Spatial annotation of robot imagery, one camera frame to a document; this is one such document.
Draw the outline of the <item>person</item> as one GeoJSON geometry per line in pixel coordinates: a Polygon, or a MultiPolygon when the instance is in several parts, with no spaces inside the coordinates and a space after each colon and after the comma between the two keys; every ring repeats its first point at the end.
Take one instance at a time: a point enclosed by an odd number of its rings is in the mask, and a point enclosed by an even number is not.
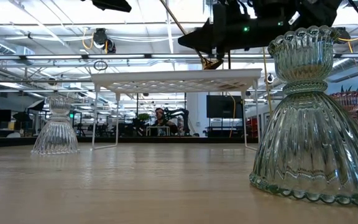
{"type": "Polygon", "coordinates": [[[156,115],[156,120],[152,126],[169,126],[170,136],[176,135],[178,133],[177,125],[165,117],[165,112],[163,109],[157,108],[155,110],[155,115],[156,115]]]}

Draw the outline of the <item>black frame rail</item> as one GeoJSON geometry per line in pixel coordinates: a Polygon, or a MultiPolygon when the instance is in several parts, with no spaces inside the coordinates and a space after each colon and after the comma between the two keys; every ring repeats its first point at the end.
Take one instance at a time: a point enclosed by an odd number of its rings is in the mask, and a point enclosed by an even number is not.
{"type": "MultiPolygon", "coordinates": [[[[34,145],[36,137],[0,138],[0,147],[34,145]]],[[[245,143],[243,138],[199,138],[199,137],[122,137],[118,143],[245,143]]]]}

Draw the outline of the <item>clear glass candle holder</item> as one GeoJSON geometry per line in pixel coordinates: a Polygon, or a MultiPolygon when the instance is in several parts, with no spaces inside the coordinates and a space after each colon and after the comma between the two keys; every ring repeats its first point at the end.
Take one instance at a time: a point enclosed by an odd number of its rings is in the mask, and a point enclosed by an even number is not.
{"type": "Polygon", "coordinates": [[[32,154],[52,155],[79,152],[76,133],[70,123],[72,100],[63,96],[48,98],[50,119],[40,131],[32,154]]]}

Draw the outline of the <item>pink glass candle holder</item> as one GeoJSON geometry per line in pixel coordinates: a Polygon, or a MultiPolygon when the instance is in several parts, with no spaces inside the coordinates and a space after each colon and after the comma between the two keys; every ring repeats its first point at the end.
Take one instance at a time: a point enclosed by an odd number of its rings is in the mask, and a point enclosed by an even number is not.
{"type": "Polygon", "coordinates": [[[358,124],[358,90],[341,91],[332,93],[330,96],[339,103],[358,124]]]}

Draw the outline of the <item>large clear ribbed glass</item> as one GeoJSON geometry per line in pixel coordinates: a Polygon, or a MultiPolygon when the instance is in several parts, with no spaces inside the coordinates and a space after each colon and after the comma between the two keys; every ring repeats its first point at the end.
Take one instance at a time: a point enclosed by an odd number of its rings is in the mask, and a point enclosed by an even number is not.
{"type": "Polygon", "coordinates": [[[285,96],[255,154],[249,176],[254,187],[311,202],[358,205],[358,124],[326,94],[338,37],[333,27],[311,26],[270,42],[285,96]]]}

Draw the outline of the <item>yellow pole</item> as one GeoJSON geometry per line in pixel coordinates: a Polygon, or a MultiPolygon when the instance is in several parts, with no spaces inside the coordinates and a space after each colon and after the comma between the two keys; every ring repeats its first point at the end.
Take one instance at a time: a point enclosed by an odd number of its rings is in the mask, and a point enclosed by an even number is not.
{"type": "Polygon", "coordinates": [[[265,89],[267,93],[267,101],[268,101],[268,110],[270,118],[272,118],[273,111],[272,111],[272,101],[270,97],[270,90],[269,90],[269,83],[268,83],[268,74],[267,74],[267,60],[266,60],[266,51],[265,47],[262,47],[262,54],[263,54],[263,60],[264,60],[264,82],[265,82],[265,89]]]}

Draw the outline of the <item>long ceiling light bar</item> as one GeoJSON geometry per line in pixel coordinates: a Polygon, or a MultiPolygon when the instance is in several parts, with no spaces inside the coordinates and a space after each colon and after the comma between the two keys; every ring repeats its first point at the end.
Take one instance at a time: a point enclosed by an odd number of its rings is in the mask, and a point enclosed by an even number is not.
{"type": "MultiPolygon", "coordinates": [[[[258,59],[263,54],[232,54],[231,58],[258,59]]],[[[358,58],[358,54],[334,54],[334,58],[358,58]]],[[[0,60],[79,60],[79,59],[193,59],[197,54],[99,54],[99,55],[0,55],[0,60]]]]}

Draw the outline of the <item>black softbox lamp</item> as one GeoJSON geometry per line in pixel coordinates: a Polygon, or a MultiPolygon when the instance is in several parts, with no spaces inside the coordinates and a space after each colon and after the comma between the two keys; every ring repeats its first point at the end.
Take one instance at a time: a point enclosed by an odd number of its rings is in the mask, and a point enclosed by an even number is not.
{"type": "Polygon", "coordinates": [[[28,110],[34,111],[42,111],[45,105],[45,100],[39,100],[32,103],[30,106],[27,107],[28,110]]]}

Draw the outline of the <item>black wall monitor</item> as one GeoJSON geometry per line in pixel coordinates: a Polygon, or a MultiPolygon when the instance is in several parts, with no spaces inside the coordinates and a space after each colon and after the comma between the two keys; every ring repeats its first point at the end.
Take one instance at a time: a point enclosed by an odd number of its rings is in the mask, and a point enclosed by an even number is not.
{"type": "Polygon", "coordinates": [[[240,96],[207,95],[206,108],[208,118],[243,118],[240,96]]]}

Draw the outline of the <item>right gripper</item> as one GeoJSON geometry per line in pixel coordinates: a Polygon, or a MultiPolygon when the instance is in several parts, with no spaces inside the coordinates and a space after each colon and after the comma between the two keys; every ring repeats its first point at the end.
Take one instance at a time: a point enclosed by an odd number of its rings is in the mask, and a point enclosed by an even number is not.
{"type": "Polygon", "coordinates": [[[289,2],[217,2],[213,4],[213,23],[208,18],[202,27],[181,36],[178,43],[206,54],[214,47],[219,54],[264,47],[290,29],[290,12],[289,2]],[[191,40],[212,40],[212,45],[191,40]]]}

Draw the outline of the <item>white lattice shelf rack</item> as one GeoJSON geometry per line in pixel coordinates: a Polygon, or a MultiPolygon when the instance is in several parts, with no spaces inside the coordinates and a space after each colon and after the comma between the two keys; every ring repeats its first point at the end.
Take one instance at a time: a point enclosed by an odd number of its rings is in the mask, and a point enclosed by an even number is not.
{"type": "Polygon", "coordinates": [[[261,69],[187,70],[135,73],[101,73],[91,77],[95,93],[103,87],[116,96],[142,93],[184,93],[190,122],[198,133],[209,121],[206,118],[206,94],[238,91],[242,97],[257,88],[261,69]]]}

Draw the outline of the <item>tall gold candlestick holder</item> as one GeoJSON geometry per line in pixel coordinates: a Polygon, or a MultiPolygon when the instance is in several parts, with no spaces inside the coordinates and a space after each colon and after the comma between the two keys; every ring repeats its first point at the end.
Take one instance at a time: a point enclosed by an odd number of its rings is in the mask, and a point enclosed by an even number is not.
{"type": "MultiPolygon", "coordinates": [[[[173,12],[170,10],[166,0],[159,0],[162,5],[164,6],[166,12],[168,13],[168,15],[173,19],[174,23],[178,26],[178,28],[181,30],[183,35],[186,35],[187,32],[186,30],[183,28],[183,26],[179,23],[179,21],[177,20],[177,18],[174,16],[173,12]]],[[[202,54],[200,53],[199,50],[195,49],[196,54],[199,56],[200,61],[201,61],[201,65],[202,65],[202,69],[203,70],[215,70],[217,69],[220,65],[223,64],[224,60],[223,59],[216,59],[216,60],[210,60],[207,59],[206,57],[202,56],[202,54]]]]}

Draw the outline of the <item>small white table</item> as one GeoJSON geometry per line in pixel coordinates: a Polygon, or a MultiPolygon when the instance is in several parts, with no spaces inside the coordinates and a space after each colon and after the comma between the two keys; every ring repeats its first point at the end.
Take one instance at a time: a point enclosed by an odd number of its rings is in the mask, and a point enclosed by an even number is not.
{"type": "Polygon", "coordinates": [[[169,126],[147,126],[146,127],[146,136],[169,136],[170,127],[169,126]]]}

